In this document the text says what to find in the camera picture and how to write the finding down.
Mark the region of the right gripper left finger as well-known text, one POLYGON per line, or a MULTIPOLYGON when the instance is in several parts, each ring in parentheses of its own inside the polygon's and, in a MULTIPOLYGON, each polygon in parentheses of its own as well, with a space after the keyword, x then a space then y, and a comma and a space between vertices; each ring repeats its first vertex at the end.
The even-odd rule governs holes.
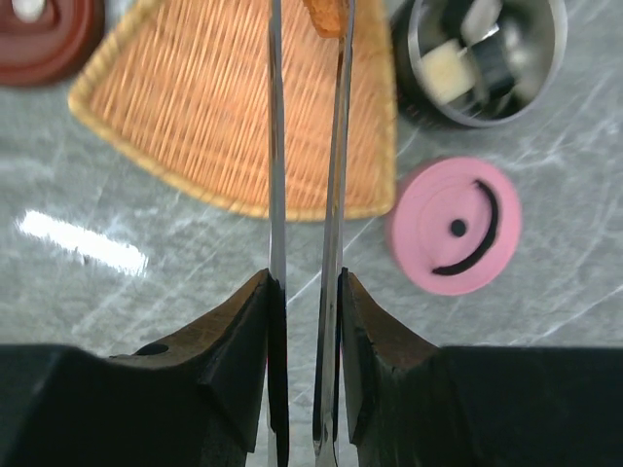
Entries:
POLYGON ((5 466, 242 466, 257 439, 270 278, 131 355, 1 348, 5 466))

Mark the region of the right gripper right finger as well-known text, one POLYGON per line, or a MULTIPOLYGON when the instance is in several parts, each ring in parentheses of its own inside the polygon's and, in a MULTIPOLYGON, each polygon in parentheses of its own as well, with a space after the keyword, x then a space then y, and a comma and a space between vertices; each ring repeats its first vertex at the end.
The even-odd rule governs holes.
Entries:
POLYGON ((362 466, 618 466, 618 348, 444 346, 340 277, 348 432, 362 466))

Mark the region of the metal tongs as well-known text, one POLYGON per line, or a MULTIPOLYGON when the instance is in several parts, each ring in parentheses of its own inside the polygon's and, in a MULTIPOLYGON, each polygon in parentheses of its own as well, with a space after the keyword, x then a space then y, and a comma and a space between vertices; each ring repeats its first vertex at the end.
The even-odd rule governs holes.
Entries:
MULTIPOLYGON (((285 117, 282 78, 281 4, 271 1, 268 20, 269 220, 270 264, 274 305, 268 328, 268 460, 285 466, 289 460, 285 253, 285 117)), ((338 463, 337 422, 340 365, 338 285, 343 257, 343 225, 347 178, 348 118, 355 4, 342 5, 326 216, 324 223, 312 439, 315 463, 338 463)))

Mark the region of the sushi roll red centre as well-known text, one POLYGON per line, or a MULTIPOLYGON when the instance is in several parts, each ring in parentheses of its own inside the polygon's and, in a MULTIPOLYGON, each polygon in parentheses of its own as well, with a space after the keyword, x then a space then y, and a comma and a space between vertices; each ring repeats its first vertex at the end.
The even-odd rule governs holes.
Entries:
POLYGON ((421 74, 430 96, 441 105, 449 104, 476 86, 466 49, 456 39, 427 53, 421 59, 421 74))

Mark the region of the dark nigiri sushi piece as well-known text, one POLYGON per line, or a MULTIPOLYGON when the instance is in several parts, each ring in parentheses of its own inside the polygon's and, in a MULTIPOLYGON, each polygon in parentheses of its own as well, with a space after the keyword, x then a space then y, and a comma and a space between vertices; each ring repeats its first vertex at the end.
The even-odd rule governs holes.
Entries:
POLYGON ((472 53, 491 99, 500 98, 513 89, 515 78, 506 60, 505 49, 495 35, 476 43, 472 53))

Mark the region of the orange fried food piece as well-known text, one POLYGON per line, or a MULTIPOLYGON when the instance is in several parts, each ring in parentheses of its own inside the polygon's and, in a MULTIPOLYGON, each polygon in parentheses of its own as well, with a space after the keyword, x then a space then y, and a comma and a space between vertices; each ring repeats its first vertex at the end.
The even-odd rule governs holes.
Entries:
POLYGON ((321 38, 344 37, 348 24, 348 1, 346 0, 304 0, 311 23, 321 38))

